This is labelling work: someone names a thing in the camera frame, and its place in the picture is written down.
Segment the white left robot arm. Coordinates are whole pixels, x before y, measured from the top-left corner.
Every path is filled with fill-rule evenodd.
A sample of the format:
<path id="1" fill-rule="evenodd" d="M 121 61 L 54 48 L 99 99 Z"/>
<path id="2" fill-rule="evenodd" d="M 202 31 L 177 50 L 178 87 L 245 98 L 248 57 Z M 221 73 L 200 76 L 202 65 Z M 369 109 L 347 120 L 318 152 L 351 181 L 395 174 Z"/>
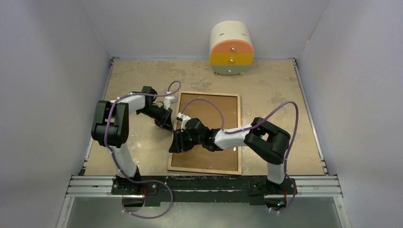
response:
<path id="1" fill-rule="evenodd" d="M 152 118 L 156 126 L 171 132 L 173 111 L 170 105 L 176 103 L 177 98 L 167 92 L 162 105 L 158 106 L 158 96 L 152 87 L 144 86 L 141 92 L 132 91 L 115 100 L 100 100 L 96 104 L 91 137 L 106 148 L 115 164 L 112 194 L 141 194 L 145 191 L 145 183 L 127 145 L 129 115 L 144 114 Z"/>

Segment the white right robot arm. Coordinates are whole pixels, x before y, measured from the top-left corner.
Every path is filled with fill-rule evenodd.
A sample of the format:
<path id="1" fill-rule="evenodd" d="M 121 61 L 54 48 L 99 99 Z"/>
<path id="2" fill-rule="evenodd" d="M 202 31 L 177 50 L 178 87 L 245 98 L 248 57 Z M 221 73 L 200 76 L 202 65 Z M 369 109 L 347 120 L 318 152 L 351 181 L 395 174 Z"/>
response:
<path id="1" fill-rule="evenodd" d="M 183 114 L 179 114 L 177 120 L 181 127 L 173 132 L 170 153 L 187 152 L 196 145 L 211 152 L 249 147 L 267 163 L 268 190 L 279 193 L 285 188 L 286 160 L 294 135 L 261 117 L 254 118 L 249 125 L 232 129 L 210 129 L 200 119 Z"/>

